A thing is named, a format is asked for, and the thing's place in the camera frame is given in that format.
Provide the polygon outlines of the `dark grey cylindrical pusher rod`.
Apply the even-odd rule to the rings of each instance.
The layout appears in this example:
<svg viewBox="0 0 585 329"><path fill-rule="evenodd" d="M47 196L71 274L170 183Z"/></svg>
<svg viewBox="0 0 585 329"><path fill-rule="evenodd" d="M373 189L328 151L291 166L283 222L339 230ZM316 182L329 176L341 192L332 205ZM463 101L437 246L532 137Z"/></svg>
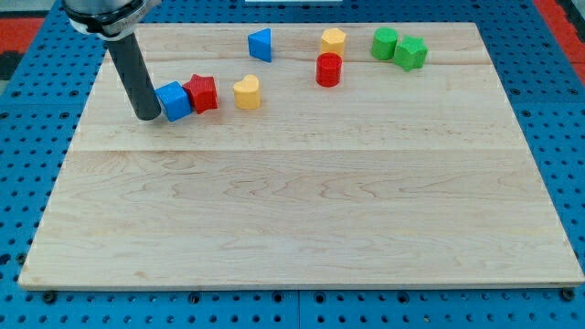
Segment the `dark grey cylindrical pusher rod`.
<svg viewBox="0 0 585 329"><path fill-rule="evenodd" d="M136 117L141 121L157 118L161 106L135 34L106 44Z"/></svg>

